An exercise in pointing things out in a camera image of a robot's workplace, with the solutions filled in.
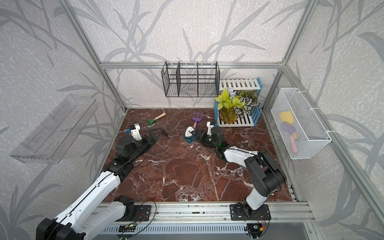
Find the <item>purple pink garden trowel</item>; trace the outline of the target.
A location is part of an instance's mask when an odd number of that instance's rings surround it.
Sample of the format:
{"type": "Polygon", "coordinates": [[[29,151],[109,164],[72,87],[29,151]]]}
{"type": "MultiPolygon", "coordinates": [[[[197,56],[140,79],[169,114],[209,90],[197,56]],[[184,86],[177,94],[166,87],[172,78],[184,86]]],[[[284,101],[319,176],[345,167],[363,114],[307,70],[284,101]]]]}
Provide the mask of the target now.
{"type": "Polygon", "coordinates": [[[298,154],[299,153],[299,149],[297,147],[296,140],[295,140],[295,137],[294,137],[294,133],[296,133],[296,128],[292,124],[290,124],[290,123],[288,123],[286,121],[281,123],[281,127],[282,127],[284,132],[289,134],[292,152],[294,154],[298,154]]]}

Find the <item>purple pink garden fork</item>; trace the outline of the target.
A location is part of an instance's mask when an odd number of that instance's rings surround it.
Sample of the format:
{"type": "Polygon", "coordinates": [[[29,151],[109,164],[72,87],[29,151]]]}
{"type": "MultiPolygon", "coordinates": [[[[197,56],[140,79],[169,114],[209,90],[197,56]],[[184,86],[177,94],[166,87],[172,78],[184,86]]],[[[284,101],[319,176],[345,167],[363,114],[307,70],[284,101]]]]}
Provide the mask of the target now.
{"type": "Polygon", "coordinates": [[[197,128],[197,124],[203,119],[203,116],[204,116],[204,113],[194,112],[194,115],[193,115],[193,121],[194,121],[193,128],[194,129],[197,128]]]}

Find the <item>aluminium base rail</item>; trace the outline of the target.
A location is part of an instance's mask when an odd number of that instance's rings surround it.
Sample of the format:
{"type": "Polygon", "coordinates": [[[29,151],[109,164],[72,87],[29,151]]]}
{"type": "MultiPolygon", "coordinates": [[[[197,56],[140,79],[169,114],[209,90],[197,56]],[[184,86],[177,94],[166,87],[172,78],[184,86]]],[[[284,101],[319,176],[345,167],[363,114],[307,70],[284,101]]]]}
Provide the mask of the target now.
{"type": "MultiPolygon", "coordinates": [[[[235,202],[158,202],[148,201],[154,223],[230,223],[244,214],[235,202]]],[[[268,223],[305,223],[316,219],[307,202],[267,202],[271,220],[268,223]]]]}

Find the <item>white mesh wall basket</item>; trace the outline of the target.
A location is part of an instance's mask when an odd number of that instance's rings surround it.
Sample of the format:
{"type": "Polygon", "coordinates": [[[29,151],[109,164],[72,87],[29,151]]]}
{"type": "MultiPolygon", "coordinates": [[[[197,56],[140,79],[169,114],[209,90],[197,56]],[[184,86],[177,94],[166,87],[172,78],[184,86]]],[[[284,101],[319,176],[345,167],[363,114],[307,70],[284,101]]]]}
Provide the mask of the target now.
{"type": "Polygon", "coordinates": [[[332,141],[329,132],[315,113],[315,109],[297,88],[281,88],[272,106],[271,114],[288,154],[293,160],[310,159],[332,141]],[[285,111],[291,111],[295,119],[292,125],[296,128],[294,137],[299,149],[298,154],[292,152],[289,134],[281,127],[279,113],[285,111]]]}

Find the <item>clear acrylic wall shelf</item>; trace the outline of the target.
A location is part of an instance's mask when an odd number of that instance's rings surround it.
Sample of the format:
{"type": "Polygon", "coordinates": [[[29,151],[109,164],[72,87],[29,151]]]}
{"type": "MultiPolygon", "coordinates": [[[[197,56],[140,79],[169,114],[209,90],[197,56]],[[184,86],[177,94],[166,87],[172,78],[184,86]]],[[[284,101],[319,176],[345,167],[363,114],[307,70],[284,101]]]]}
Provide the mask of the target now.
{"type": "Polygon", "coordinates": [[[25,164],[58,164],[97,109],[94,98],[66,96],[10,156],[25,164]]]}

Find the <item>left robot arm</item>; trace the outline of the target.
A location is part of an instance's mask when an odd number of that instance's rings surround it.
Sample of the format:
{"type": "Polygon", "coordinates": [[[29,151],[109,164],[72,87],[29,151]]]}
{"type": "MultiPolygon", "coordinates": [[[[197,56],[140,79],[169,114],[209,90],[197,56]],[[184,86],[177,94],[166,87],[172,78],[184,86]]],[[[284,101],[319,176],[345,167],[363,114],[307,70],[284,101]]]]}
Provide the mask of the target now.
{"type": "Polygon", "coordinates": [[[133,199],[117,197],[107,208],[96,215],[93,211],[110,192],[116,189],[134,169],[134,162],[145,155],[166,131],[149,129],[147,135],[130,130],[120,138],[117,156],[93,184],[68,208],[55,218],[42,220],[36,229],[37,240],[92,240],[106,227],[117,220],[130,221],[145,218],[140,216],[133,199]]]}

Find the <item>yellow sponge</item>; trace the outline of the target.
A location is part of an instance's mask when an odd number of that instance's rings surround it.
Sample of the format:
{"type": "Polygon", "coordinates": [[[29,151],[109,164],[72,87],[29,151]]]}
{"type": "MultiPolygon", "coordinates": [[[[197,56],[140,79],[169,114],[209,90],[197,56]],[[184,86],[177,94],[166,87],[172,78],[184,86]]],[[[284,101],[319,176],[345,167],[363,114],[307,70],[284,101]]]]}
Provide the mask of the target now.
{"type": "Polygon", "coordinates": [[[295,120],[293,113],[291,111],[280,112],[279,118],[280,118],[282,123],[287,122],[291,125],[294,123],[294,120],[295,120]]]}

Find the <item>blue white slatted crate shelf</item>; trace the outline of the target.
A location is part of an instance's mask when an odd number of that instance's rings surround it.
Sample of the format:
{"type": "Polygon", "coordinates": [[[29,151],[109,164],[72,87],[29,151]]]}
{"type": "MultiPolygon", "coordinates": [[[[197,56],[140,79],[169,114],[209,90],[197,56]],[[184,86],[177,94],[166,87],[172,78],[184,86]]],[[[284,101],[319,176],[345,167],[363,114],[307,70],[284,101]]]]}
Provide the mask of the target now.
{"type": "Polygon", "coordinates": [[[258,100],[263,89],[260,78],[221,80],[215,98],[216,123],[221,127],[254,127],[262,109],[258,100]]]}

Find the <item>teal alarm clock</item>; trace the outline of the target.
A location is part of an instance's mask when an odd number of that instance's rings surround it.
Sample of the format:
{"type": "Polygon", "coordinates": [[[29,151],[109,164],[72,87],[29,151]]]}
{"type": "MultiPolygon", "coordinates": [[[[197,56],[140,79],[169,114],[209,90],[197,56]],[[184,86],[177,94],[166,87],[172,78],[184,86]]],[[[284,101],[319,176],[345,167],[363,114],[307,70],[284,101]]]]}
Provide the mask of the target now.
{"type": "Polygon", "coordinates": [[[187,127],[184,133],[184,139],[186,140],[186,142],[187,142],[187,137],[193,136],[191,135],[190,130],[195,130],[195,129],[192,126],[187,127]]]}

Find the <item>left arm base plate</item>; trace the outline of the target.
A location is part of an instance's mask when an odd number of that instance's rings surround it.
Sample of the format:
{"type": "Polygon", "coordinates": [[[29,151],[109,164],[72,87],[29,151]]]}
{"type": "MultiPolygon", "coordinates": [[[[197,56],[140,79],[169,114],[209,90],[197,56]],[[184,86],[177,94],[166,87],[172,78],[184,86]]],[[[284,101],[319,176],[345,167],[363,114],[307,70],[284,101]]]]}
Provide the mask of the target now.
{"type": "Polygon", "coordinates": [[[122,218],[117,222],[134,221],[134,222],[148,222],[151,213],[151,205],[136,205],[132,198],[126,196],[118,196],[114,199],[115,202],[122,203],[125,207],[125,213],[122,218]]]}

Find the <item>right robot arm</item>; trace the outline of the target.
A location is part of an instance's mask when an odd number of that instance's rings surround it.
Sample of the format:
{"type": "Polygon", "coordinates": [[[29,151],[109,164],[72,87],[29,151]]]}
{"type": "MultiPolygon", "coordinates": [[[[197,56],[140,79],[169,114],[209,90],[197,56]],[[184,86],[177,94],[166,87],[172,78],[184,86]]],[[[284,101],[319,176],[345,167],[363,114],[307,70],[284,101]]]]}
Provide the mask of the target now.
{"type": "Polygon", "coordinates": [[[199,141],[214,149],[219,159],[247,169],[253,189],[245,199],[245,207],[251,211],[261,208],[287,181],[286,174],[269,151],[248,151],[233,146],[226,141],[221,127],[212,126],[207,131],[188,127],[184,136],[188,143],[199,141]]]}

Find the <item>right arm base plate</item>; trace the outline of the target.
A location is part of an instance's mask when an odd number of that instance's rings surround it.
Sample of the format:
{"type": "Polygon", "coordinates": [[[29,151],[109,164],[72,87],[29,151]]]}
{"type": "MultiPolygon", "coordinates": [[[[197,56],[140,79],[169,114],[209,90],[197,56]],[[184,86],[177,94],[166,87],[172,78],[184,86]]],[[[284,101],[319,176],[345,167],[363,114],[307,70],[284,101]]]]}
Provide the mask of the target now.
{"type": "Polygon", "coordinates": [[[230,215],[232,221],[270,221],[272,219],[267,204],[263,204],[257,210],[253,210],[248,204],[231,204],[230,215]]]}

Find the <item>glass vase with plants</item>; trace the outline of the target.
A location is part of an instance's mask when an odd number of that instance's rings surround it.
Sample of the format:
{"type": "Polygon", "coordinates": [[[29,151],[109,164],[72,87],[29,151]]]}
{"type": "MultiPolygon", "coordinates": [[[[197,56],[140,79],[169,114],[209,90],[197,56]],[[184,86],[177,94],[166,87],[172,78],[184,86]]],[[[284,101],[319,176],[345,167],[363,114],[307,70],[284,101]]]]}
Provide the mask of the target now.
{"type": "Polygon", "coordinates": [[[235,91],[225,88],[215,98],[218,104],[219,119],[225,124],[234,124],[238,119],[251,116],[252,111],[260,105],[256,90],[235,91]]]}

